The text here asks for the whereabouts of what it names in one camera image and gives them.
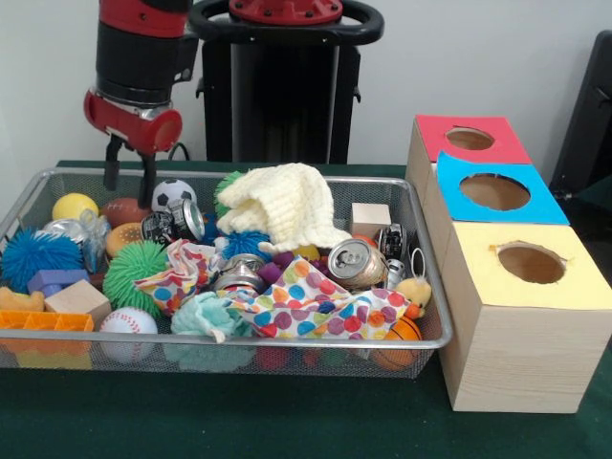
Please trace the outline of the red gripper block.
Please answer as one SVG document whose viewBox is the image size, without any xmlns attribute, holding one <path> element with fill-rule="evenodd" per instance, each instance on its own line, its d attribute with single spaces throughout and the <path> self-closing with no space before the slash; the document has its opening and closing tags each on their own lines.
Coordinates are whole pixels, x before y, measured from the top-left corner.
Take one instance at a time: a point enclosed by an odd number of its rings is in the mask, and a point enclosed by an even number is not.
<svg viewBox="0 0 612 459">
<path fill-rule="evenodd" d="M 171 105 L 140 108 L 102 97 L 93 90 L 86 92 L 85 118 L 97 130 L 110 136 L 106 146 L 103 184 L 107 190 L 117 189 L 120 171 L 119 151 L 125 142 L 139 151 L 143 176 L 139 192 L 139 207 L 149 208 L 156 185 L 155 155 L 169 150 L 179 140 L 183 120 Z"/>
</svg>

